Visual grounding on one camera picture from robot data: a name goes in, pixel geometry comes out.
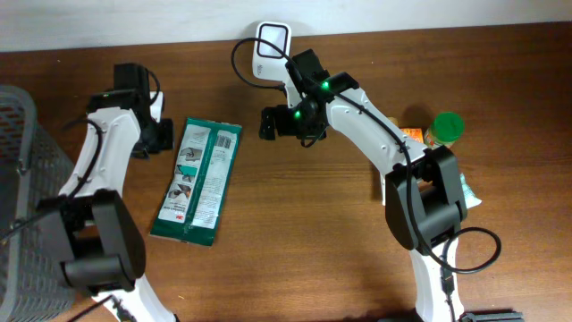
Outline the green white 3M pouch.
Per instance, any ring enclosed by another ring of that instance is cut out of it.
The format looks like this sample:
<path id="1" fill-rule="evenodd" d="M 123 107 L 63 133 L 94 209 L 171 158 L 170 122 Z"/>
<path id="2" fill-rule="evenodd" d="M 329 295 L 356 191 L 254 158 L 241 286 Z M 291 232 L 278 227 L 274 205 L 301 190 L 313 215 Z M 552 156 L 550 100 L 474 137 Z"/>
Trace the green white 3M pouch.
<path id="1" fill-rule="evenodd" d="M 237 124 L 186 120 L 151 236 L 213 246 L 241 133 Z"/>

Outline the small orange white box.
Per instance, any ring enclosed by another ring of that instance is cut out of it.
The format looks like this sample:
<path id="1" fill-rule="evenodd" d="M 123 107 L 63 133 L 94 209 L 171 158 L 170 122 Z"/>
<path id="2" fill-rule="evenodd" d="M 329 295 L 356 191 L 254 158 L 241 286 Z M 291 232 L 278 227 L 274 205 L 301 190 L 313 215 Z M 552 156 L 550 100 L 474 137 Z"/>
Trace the small orange white box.
<path id="1" fill-rule="evenodd" d="M 409 144 L 410 142 L 418 142 L 424 144 L 424 135 L 421 128 L 400 128 L 400 138 L 402 141 Z"/>

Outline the green lid glass jar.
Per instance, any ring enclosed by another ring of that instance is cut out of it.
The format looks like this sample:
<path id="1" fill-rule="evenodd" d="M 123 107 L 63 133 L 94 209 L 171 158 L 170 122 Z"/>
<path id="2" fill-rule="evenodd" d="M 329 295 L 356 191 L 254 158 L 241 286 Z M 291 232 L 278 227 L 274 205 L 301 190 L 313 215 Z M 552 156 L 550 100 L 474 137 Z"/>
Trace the green lid glass jar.
<path id="1" fill-rule="evenodd" d="M 453 112 L 438 114 L 424 134 L 424 143 L 432 149 L 450 148 L 465 132 L 463 118 Z"/>

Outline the teal wet wipes pack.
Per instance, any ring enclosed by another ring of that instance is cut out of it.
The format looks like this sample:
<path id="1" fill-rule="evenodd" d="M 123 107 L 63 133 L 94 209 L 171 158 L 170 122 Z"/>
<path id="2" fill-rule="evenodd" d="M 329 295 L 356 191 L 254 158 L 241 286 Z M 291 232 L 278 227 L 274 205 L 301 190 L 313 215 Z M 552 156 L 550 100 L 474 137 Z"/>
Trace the teal wet wipes pack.
<path id="1" fill-rule="evenodd" d="M 475 195 L 473 190 L 467 184 L 465 175 L 460 174 L 459 179 L 461 182 L 461 187 L 462 187 L 463 195 L 464 195 L 465 202 L 467 205 L 467 209 L 474 208 L 474 207 L 481 205 L 482 201 Z"/>

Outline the left black and white arm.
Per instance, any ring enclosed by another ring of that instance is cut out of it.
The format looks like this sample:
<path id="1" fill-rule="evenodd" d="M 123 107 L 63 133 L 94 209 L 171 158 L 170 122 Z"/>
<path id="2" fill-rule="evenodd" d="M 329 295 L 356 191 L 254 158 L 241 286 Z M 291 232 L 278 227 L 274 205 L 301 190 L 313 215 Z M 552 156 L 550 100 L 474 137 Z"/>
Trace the left black and white arm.
<path id="1" fill-rule="evenodd" d="M 39 201 L 39 229 L 61 286 L 92 298 L 118 321 L 175 321 L 145 275 L 144 238 L 122 199 L 132 158 L 174 146 L 156 75 L 137 63 L 114 66 L 114 84 L 93 95 L 77 163 L 58 194 Z"/>

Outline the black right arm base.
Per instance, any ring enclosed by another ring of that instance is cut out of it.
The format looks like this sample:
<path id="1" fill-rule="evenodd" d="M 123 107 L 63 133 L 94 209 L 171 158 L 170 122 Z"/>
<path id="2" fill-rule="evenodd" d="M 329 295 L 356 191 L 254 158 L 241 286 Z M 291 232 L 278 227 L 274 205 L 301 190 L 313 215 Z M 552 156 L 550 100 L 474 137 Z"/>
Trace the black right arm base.
<path id="1" fill-rule="evenodd" d="M 473 311 L 463 313 L 458 319 L 460 322 L 525 322 L 522 312 L 509 309 L 496 311 Z M 378 322 L 422 322 L 422 319 L 414 312 L 410 311 L 402 315 L 381 318 Z"/>

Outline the right black and white arm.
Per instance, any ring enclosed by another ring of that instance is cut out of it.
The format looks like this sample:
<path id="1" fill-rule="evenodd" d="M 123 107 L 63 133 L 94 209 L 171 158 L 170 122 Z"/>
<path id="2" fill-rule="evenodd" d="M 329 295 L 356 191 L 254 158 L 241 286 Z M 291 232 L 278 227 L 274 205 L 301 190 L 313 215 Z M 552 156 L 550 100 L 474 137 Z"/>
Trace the right black and white arm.
<path id="1" fill-rule="evenodd" d="M 345 72 L 328 73 L 311 49 L 293 57 L 275 49 L 255 52 L 253 73 L 287 98 L 264 110 L 263 139 L 294 136 L 311 147 L 332 129 L 379 171 L 386 222 L 414 270 L 416 306 L 408 320 L 465 320 L 455 264 L 467 206 L 453 153 L 411 139 L 356 80 Z"/>

